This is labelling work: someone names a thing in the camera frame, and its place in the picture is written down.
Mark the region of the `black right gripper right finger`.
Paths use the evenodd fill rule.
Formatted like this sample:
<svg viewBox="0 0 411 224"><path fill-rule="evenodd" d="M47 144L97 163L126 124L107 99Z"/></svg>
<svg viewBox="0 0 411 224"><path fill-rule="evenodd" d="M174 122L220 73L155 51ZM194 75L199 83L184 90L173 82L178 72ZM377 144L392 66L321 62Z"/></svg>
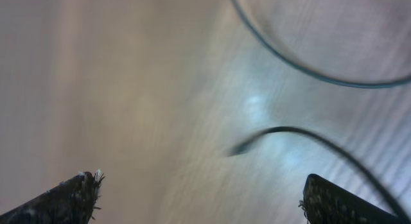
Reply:
<svg viewBox="0 0 411 224"><path fill-rule="evenodd" d="M299 207L310 224L398 224L401 220L316 174L308 175Z"/></svg>

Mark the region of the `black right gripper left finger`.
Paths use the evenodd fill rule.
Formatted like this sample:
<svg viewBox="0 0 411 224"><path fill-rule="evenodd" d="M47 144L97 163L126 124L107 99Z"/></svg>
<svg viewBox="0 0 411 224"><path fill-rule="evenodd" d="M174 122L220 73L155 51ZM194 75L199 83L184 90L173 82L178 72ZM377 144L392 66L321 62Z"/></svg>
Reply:
<svg viewBox="0 0 411 224"><path fill-rule="evenodd" d="M88 224L100 195L104 174L79 172L73 178L1 215L1 224Z"/></svg>

